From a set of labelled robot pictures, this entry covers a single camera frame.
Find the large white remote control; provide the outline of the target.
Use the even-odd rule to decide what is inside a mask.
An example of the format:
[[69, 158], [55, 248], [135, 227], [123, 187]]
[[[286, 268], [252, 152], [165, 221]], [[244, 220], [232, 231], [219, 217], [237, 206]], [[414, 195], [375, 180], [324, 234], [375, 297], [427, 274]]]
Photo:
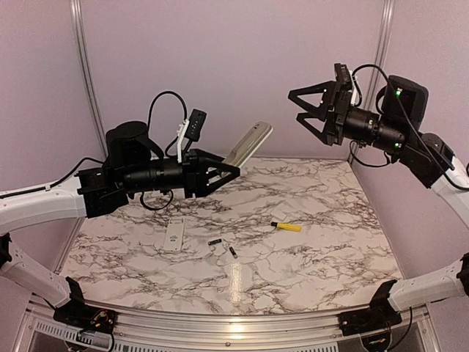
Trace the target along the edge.
[[170, 218], [166, 228], [163, 250], [167, 252], [179, 252], [182, 250], [183, 237], [185, 233], [185, 218]]

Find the yellow handled screwdriver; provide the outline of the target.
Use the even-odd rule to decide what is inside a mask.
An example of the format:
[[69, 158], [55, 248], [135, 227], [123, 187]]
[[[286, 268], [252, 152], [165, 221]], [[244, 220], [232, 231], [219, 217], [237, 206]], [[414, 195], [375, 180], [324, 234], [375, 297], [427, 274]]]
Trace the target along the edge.
[[279, 223], [279, 222], [272, 221], [270, 225], [272, 227], [275, 227], [281, 230], [291, 231], [291, 232], [300, 232], [302, 230], [302, 227], [300, 225], [295, 225], [295, 224], [286, 224], [286, 223]]

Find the small white remote control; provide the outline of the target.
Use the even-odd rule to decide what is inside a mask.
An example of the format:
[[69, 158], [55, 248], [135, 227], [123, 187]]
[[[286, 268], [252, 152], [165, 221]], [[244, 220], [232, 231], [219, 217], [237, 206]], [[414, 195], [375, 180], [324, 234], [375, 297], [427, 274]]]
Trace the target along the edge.
[[242, 168], [246, 161], [260, 148], [273, 132], [273, 126], [267, 122], [257, 122], [235, 145], [223, 160], [224, 164]]

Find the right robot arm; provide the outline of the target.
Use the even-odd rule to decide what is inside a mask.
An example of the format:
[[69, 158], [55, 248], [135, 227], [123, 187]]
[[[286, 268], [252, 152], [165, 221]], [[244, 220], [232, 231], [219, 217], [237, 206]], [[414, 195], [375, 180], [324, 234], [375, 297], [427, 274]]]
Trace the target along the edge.
[[[428, 91], [400, 76], [386, 77], [381, 112], [375, 114], [352, 103], [352, 78], [338, 73], [333, 81], [294, 89], [288, 98], [301, 107], [298, 122], [323, 144], [343, 139], [373, 146], [400, 162], [433, 190], [464, 222], [468, 222], [468, 168], [434, 133], [420, 133]], [[377, 329], [391, 314], [425, 303], [468, 294], [468, 256], [413, 279], [381, 284], [363, 312], [363, 322]]]

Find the black battery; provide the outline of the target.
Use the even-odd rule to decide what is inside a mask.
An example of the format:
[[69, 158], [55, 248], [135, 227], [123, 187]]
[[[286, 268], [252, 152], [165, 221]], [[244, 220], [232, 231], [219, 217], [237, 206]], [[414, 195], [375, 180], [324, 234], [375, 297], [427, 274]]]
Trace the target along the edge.
[[216, 240], [213, 240], [213, 241], [209, 241], [209, 242], [208, 242], [208, 246], [214, 246], [214, 245], [216, 245], [216, 244], [222, 243], [222, 241], [223, 241], [223, 240], [222, 240], [221, 238], [216, 239]]
[[229, 247], [229, 251], [230, 251], [230, 253], [232, 254], [232, 256], [233, 256], [234, 259], [237, 259], [237, 258], [238, 258], [237, 253], [236, 253], [236, 251], [234, 250], [233, 247], [230, 246], [230, 247]]

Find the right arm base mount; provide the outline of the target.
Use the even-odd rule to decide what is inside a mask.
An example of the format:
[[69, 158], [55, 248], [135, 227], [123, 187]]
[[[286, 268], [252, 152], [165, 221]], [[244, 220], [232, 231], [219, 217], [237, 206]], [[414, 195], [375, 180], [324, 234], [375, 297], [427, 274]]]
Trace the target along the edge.
[[386, 312], [381, 308], [357, 309], [339, 314], [339, 328], [344, 337], [389, 329], [402, 322], [398, 312]]

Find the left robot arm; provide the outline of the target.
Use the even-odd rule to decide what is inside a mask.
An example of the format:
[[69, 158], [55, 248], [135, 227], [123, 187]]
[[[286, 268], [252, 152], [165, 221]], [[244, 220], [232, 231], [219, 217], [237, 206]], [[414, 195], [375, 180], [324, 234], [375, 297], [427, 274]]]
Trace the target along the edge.
[[1, 195], [1, 275], [44, 298], [77, 326], [92, 321], [78, 284], [25, 254], [10, 233], [60, 219], [95, 218], [127, 205], [136, 194], [182, 189], [187, 198], [206, 197], [239, 177], [240, 169], [217, 155], [189, 150], [165, 158], [142, 121], [125, 122], [106, 133], [108, 156], [92, 169], [64, 180]]

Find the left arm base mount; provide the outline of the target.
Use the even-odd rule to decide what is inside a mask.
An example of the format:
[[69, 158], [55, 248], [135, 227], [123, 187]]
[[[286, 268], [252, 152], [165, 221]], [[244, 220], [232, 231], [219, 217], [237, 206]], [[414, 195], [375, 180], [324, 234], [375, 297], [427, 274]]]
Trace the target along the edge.
[[56, 309], [53, 319], [60, 323], [79, 328], [81, 331], [97, 331], [110, 334], [114, 331], [117, 319], [117, 312], [111, 309], [104, 309], [93, 306], [84, 308]]

